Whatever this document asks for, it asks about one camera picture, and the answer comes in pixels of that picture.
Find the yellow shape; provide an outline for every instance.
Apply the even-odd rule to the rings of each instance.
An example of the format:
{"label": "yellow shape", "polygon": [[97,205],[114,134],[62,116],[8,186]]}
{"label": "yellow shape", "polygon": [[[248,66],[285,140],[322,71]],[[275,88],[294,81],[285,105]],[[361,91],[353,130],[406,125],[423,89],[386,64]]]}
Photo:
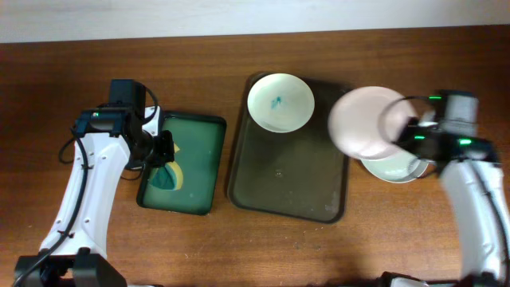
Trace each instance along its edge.
{"label": "yellow shape", "polygon": [[[181,149],[174,143],[174,153],[180,151]],[[176,161],[167,163],[168,167],[172,170],[174,177],[175,187],[173,191],[178,191],[181,189],[182,184],[184,183],[184,174],[182,173],[181,167],[177,164]]]}

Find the white plate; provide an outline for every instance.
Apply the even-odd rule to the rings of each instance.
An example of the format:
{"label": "white plate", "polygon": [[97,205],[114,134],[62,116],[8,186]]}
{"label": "white plate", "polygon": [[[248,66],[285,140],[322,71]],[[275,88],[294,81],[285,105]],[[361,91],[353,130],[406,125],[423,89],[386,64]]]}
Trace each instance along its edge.
{"label": "white plate", "polygon": [[362,159],[361,162],[372,175],[390,183],[408,183],[415,180],[429,165],[425,161],[417,160],[415,155],[404,150],[387,159]]}
{"label": "white plate", "polygon": [[263,77],[248,94],[249,114],[271,132],[292,132],[303,127],[314,108],[312,90],[303,80],[289,74]]}

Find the wood grain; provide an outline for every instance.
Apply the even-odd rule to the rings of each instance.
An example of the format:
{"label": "wood grain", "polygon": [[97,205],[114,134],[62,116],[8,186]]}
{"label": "wood grain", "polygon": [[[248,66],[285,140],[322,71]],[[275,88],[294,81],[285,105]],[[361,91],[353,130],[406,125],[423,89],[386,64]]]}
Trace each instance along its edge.
{"label": "wood grain", "polygon": [[260,71],[406,95],[469,90],[481,99],[480,136],[495,142],[508,174],[509,54],[510,26],[0,45],[0,285],[49,231],[70,174],[57,151],[80,110],[107,99],[112,78],[142,81],[165,109],[228,124],[209,215],[143,209],[138,183],[120,182],[108,260],[129,282],[306,285],[385,270],[456,278],[456,226],[436,179],[384,183],[352,162],[347,212],[334,225],[233,206],[225,188],[242,93]]}

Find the white wall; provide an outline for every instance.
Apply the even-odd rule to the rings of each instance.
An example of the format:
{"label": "white wall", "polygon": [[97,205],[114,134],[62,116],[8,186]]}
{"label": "white wall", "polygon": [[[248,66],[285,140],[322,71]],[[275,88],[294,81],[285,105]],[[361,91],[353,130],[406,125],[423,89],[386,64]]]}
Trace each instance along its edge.
{"label": "white wall", "polygon": [[3,0],[0,6],[0,42],[510,23],[508,0]]}

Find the black cable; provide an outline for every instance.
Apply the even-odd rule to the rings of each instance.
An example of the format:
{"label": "black cable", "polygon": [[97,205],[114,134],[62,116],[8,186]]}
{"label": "black cable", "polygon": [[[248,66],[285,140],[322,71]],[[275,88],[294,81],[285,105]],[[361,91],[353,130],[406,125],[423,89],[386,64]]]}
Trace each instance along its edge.
{"label": "black cable", "polygon": [[154,119],[154,117],[156,116],[156,112],[158,111],[158,107],[159,107],[158,97],[148,87],[145,87],[145,89],[149,93],[149,96],[151,96],[152,101],[154,102],[154,111],[152,112],[152,114],[150,116],[145,118],[145,120],[143,121],[143,124],[146,124],[146,123],[150,122],[152,119]]}
{"label": "black cable", "polygon": [[34,262],[25,272],[20,275],[13,283],[13,287],[21,286],[23,281],[37,268],[39,267],[48,257],[51,255],[60,245],[64,242],[64,240],[70,235],[71,229],[73,228],[74,222],[77,220],[78,213],[80,212],[81,202],[83,201],[83,196],[85,193],[85,188],[87,186],[87,178],[88,178],[88,159],[87,159],[87,152],[85,150],[85,147],[83,146],[83,143],[81,142],[80,138],[77,136],[77,134],[71,129],[71,133],[73,134],[73,140],[75,140],[78,143],[78,146],[80,147],[81,151],[81,157],[83,158],[83,177],[81,180],[81,186],[80,186],[80,192],[78,193],[78,198],[76,200],[76,205],[74,206],[73,214],[71,215],[71,218],[69,219],[69,223],[67,227],[65,227],[64,232],[61,233],[61,237],[58,238],[57,242],[53,244],[48,250],[45,251],[44,254],[42,254],[39,259]]}
{"label": "black cable", "polygon": [[66,143],[64,143],[64,145],[61,147],[60,151],[58,151],[58,161],[63,163],[63,164],[71,164],[73,163],[74,159],[71,159],[71,160],[65,160],[64,159],[64,151],[65,149],[70,145],[72,144],[74,141],[74,137],[71,138],[70,140],[68,140]]}
{"label": "black cable", "polygon": [[505,265],[505,279],[504,279],[504,286],[509,287],[510,286],[510,251],[508,250],[508,237],[506,229],[504,228],[503,219],[501,217],[500,210],[497,208],[496,203],[494,202],[494,198],[492,196],[492,192],[489,191],[487,186],[485,185],[485,181],[481,178],[480,173],[477,170],[477,167],[475,167],[473,160],[468,157],[467,161],[469,161],[469,164],[471,166],[471,169],[473,169],[473,173],[475,174],[475,177],[480,182],[481,188],[484,191],[484,195],[487,195],[489,205],[491,206],[492,212],[496,216],[496,221],[498,228],[501,232],[501,237],[503,239],[503,247],[504,247],[504,256],[506,257]]}

